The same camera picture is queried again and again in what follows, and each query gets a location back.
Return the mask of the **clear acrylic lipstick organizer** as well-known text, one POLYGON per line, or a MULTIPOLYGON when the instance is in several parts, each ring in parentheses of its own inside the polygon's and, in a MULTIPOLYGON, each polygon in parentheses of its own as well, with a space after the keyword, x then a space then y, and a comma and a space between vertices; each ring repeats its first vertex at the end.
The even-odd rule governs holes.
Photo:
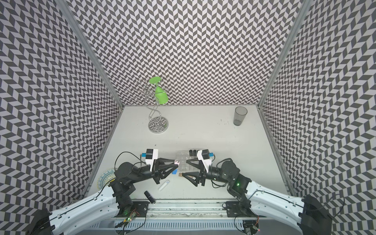
POLYGON ((180 165, 178 167, 178 173, 184 173, 184 172, 194 172, 198 171, 197 168, 191 167, 188 164, 186 164, 186 160, 194 159, 196 156, 190 156, 189 150, 182 150, 176 152, 176 159, 180 161, 180 165))

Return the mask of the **pink blue gradient lipstick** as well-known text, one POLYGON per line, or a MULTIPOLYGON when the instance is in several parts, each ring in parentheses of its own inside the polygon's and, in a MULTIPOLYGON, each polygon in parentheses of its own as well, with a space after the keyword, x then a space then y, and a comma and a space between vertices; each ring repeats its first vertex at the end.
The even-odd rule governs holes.
POLYGON ((175 166, 175 169, 174 171, 172 172, 173 175, 176 175, 177 174, 177 171, 178 171, 178 167, 180 165, 180 161, 179 160, 175 160, 174 161, 174 166, 175 166))

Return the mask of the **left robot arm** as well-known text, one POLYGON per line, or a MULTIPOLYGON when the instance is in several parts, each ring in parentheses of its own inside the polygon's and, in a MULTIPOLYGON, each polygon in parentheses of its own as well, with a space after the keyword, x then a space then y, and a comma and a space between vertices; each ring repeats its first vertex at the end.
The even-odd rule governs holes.
POLYGON ((37 210, 26 227, 27 235, 74 235, 102 220, 130 214, 133 201, 130 195, 135 183, 153 179, 156 184, 179 166, 178 160, 153 159, 151 164, 137 167, 122 163, 115 178, 99 192, 66 207, 49 212, 37 210))

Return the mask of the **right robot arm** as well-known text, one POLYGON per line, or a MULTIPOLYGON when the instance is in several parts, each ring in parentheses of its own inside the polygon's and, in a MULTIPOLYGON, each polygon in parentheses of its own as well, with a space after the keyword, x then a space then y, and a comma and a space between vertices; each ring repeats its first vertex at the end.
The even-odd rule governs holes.
POLYGON ((334 217, 311 195, 300 198, 266 188, 243 176, 231 159, 224 160, 220 167, 213 166, 211 160, 199 158, 187 160, 186 163, 199 170, 182 174, 192 184, 204 185, 206 180, 225 183, 228 193, 257 216, 277 220, 303 235, 332 233, 334 217))

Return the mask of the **clear white lip tube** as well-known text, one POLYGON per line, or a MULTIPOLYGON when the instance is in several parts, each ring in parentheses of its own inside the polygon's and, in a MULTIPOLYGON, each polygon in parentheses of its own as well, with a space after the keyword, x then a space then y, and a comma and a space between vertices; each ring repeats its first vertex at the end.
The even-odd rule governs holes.
POLYGON ((158 188, 158 190, 161 192, 163 189, 165 189, 169 185, 170 181, 166 180, 162 185, 158 188))

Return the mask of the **yellow patterned plate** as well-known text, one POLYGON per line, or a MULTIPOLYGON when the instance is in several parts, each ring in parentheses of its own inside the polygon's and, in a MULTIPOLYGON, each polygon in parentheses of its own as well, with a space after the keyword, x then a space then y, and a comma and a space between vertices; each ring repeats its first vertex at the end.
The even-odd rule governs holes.
POLYGON ((115 179, 115 170, 108 169, 105 170, 97 180, 97 187, 99 190, 103 189, 107 183, 115 179))

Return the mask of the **grey transparent tumbler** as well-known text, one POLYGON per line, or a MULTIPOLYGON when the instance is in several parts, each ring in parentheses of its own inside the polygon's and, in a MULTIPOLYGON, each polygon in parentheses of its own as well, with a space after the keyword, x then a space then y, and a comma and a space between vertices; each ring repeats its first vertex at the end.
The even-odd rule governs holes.
POLYGON ((243 106, 236 107, 235 113, 234 113, 233 124, 235 126, 240 126, 243 123, 247 113, 248 113, 248 110, 245 107, 243 106))

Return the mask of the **aluminium front rail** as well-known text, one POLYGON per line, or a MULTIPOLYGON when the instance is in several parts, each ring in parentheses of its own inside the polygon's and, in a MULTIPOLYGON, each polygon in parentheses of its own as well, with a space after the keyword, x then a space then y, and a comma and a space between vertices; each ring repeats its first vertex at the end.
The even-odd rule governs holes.
MULTIPOLYGON (((195 200, 162 200, 157 201, 155 204, 149 205, 149 209, 146 217, 162 218, 162 219, 178 219, 178 218, 220 218, 221 216, 227 217, 226 211, 223 209, 222 201, 195 201, 195 200)), ((106 205, 106 206, 95 206, 93 209, 89 209, 84 212, 85 206, 89 204, 79 203, 78 205, 68 206, 60 210, 60 212, 55 212, 54 215, 57 218, 74 216, 75 214, 80 214, 84 218, 89 218, 90 223, 95 223, 97 220, 101 221, 104 219, 110 219, 115 216, 115 213, 119 212, 120 208, 117 204, 106 205)), ((299 213, 304 212, 304 208, 298 204, 288 203, 283 201, 282 209, 280 212, 271 208, 266 204, 251 203, 248 207, 250 210, 256 214, 258 217, 270 217, 270 218, 282 218, 289 219, 293 218, 295 215, 298 216, 299 213)), ((130 217, 116 217, 117 219, 125 219, 131 221, 136 218, 136 213, 132 213, 130 217)), ((238 217, 245 219, 257 219, 254 217, 238 217)))

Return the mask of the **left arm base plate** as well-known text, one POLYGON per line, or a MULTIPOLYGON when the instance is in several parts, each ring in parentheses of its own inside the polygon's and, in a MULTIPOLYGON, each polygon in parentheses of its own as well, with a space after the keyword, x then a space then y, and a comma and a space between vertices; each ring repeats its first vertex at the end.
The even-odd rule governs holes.
POLYGON ((149 201, 134 201, 132 205, 121 207, 119 212, 115 213, 114 217, 130 217, 134 212, 136 213, 136 217, 146 217, 149 205, 149 201))

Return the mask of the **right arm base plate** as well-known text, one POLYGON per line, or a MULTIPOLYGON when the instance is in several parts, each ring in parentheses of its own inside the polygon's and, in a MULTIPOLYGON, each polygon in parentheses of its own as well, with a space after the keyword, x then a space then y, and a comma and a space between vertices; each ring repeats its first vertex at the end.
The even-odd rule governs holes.
POLYGON ((254 214, 250 208, 246 208, 244 205, 239 203, 238 201, 226 201, 222 204, 223 209, 227 213, 227 217, 235 218, 235 217, 254 217, 257 218, 258 216, 254 214))

